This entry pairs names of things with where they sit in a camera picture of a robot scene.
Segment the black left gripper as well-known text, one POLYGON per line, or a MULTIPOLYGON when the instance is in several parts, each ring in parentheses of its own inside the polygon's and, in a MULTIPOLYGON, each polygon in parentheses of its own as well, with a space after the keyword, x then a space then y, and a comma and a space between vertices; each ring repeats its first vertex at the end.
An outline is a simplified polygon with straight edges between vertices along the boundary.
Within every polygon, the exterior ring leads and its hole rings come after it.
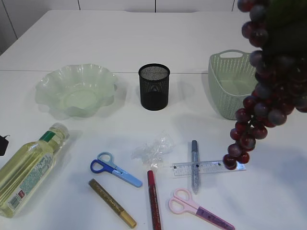
POLYGON ((9 144, 9 141, 7 140, 7 138, 10 135, 5 135, 5 136, 0 136, 0 156, 4 156, 9 144))

